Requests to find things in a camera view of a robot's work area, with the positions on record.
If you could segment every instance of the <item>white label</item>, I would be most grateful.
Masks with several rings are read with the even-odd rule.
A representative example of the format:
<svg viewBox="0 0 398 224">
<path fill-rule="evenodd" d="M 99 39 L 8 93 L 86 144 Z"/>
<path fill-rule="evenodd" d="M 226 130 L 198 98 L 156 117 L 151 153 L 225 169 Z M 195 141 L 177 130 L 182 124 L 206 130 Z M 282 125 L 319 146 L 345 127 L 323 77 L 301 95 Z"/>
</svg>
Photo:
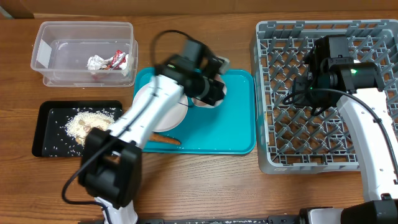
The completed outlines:
<svg viewBox="0 0 398 224">
<path fill-rule="evenodd" d="M 45 68 L 49 68 L 51 50 L 51 47 L 44 42 L 44 40 L 40 40 L 39 51 L 37 52 L 36 60 Z"/>
</svg>

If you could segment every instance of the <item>brown utensil handle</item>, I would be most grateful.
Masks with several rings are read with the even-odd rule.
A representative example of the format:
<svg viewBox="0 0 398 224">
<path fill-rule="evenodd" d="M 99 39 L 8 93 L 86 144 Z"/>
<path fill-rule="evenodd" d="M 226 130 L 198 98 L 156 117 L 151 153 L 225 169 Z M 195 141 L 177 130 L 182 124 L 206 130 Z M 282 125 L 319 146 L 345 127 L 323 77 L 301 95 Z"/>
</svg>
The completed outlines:
<svg viewBox="0 0 398 224">
<path fill-rule="evenodd" d="M 169 144 L 174 144 L 176 146 L 181 145 L 181 142 L 177 139 L 174 138 L 170 138 L 170 137 L 166 137 L 166 136 L 162 136 L 156 133 L 153 133 L 150 138 L 150 141 L 154 141 L 154 142 L 162 142 L 162 143 L 169 143 Z"/>
</svg>

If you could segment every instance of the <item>clear plastic container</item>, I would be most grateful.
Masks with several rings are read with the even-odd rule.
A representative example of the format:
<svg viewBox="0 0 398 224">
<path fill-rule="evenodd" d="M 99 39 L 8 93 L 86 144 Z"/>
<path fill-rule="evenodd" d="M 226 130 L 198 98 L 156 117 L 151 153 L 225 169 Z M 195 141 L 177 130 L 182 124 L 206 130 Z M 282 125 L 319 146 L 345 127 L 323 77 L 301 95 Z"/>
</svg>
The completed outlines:
<svg viewBox="0 0 398 224">
<path fill-rule="evenodd" d="M 125 70 L 88 70 L 91 56 L 129 54 Z M 129 22 L 44 22 L 33 48 L 30 67 L 54 87 L 127 87 L 137 73 L 138 44 Z"/>
</svg>

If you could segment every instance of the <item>white plate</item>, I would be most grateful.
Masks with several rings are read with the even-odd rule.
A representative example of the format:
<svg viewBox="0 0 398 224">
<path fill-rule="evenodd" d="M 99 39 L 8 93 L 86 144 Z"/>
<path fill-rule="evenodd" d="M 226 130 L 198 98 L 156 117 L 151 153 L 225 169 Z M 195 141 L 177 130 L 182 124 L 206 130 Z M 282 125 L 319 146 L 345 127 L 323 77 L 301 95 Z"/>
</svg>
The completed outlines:
<svg viewBox="0 0 398 224">
<path fill-rule="evenodd" d="M 141 95 L 145 92 L 148 88 L 149 83 L 144 85 L 135 95 L 132 104 L 141 97 Z M 180 103 L 177 103 L 174 107 L 172 107 L 169 112 L 160 120 L 159 124 L 154 129 L 154 132 L 164 132 L 171 130 L 177 127 L 184 117 L 187 115 L 188 107 L 188 98 L 187 96 L 183 95 L 181 97 Z"/>
</svg>

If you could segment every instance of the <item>robotic arm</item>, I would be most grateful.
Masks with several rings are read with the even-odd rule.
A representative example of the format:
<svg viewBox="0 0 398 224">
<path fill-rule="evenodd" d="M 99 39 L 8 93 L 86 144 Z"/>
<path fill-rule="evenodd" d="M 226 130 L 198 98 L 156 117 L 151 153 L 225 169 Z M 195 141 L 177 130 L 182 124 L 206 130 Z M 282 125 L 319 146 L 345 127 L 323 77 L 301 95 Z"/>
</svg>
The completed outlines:
<svg viewBox="0 0 398 224">
<path fill-rule="evenodd" d="M 295 78 L 292 94 L 284 103 L 311 106 L 314 116 L 337 106 L 356 149 L 365 203 L 344 210 L 304 209 L 297 223 L 397 223 L 398 142 L 377 66 L 354 63 L 343 35 L 317 40 L 305 62 L 309 67 L 307 76 Z"/>
<path fill-rule="evenodd" d="M 167 32 L 181 33 L 167 30 L 161 35 Z M 86 137 L 82 167 L 104 146 L 111 145 L 78 175 L 79 184 L 105 208 L 105 224 L 137 222 L 132 200 L 141 183 L 142 149 L 157 123 L 182 95 L 210 106 L 223 101 L 225 86 L 215 77 L 227 71 L 229 60 L 216 57 L 206 45 L 186 36 L 183 54 L 155 66 L 150 88 L 143 97 L 107 131 L 93 129 Z M 207 64 L 200 67 L 203 59 Z"/>
</svg>

